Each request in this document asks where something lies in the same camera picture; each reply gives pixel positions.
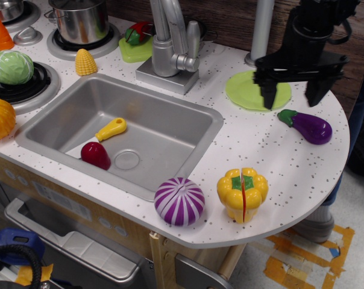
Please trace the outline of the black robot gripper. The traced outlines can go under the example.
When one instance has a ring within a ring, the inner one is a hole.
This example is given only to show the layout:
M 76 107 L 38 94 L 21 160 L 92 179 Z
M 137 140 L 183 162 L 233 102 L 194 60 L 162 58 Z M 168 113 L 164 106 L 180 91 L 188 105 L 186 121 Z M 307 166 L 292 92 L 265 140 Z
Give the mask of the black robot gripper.
M 311 48 L 285 48 L 256 60 L 254 83 L 260 86 L 264 107 L 271 110 L 279 82 L 307 81 L 305 96 L 310 107 L 321 99 L 343 76 L 346 55 Z

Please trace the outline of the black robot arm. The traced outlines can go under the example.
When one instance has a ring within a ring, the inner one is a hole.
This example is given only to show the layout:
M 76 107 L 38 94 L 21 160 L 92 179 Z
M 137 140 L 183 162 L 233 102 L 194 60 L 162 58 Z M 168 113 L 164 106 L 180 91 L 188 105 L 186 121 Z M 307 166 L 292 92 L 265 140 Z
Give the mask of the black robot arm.
M 272 108 L 280 82 L 307 82 L 305 96 L 314 107 L 342 78 L 348 57 L 324 47 L 349 40 L 352 29 L 348 18 L 355 15 L 358 4 L 300 1 L 290 11 L 280 49 L 256 61 L 254 83 L 260 87 L 265 108 Z

